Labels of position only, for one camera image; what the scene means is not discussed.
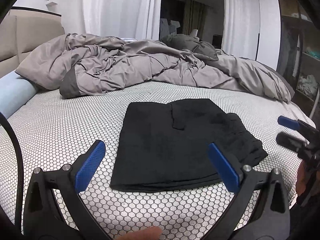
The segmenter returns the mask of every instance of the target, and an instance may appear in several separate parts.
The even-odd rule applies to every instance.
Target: silver bolt
[[[250,165],[245,165],[245,166],[243,166],[243,169],[244,169],[244,171],[247,171],[247,172],[249,172],[249,171],[252,170],[252,168],[251,168]]]
[[[281,170],[279,168],[274,168],[273,172],[277,175],[279,175],[281,173]]]
[[[38,174],[40,171],[41,171],[41,169],[38,167],[38,168],[35,168],[35,169],[33,170],[33,173]]]
[[[70,165],[70,164],[65,164],[65,165],[62,166],[62,169],[63,169],[64,171],[68,171],[68,170],[70,170],[70,168],[71,168],[71,165]]]

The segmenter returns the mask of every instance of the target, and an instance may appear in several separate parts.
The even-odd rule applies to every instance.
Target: beige curtain
[[[206,6],[193,0],[186,0],[183,15],[182,33],[189,35],[193,29],[198,29],[198,37],[202,37],[204,21],[207,15]]]

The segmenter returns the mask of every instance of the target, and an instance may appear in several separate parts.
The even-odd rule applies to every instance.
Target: black cable
[[[22,198],[23,198],[23,159],[22,153],[20,149],[20,145],[16,134],[14,133],[11,125],[4,117],[4,115],[0,112],[0,125],[5,129],[8,133],[11,142],[14,147],[14,151],[16,152],[17,165],[18,165],[18,185],[17,185],[17,199],[16,199],[16,211],[14,216],[14,225],[17,227],[19,231],[21,231],[21,215],[22,215]]]

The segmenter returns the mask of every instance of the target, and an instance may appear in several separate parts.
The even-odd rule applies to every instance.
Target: person's thumb
[[[158,240],[161,234],[161,228],[149,227],[144,230],[129,232],[124,236],[120,236],[117,240]]]

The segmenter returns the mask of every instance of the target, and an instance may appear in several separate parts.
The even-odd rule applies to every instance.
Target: beige headboard
[[[61,17],[12,9],[0,24],[0,78],[15,70],[30,52],[64,34]]]

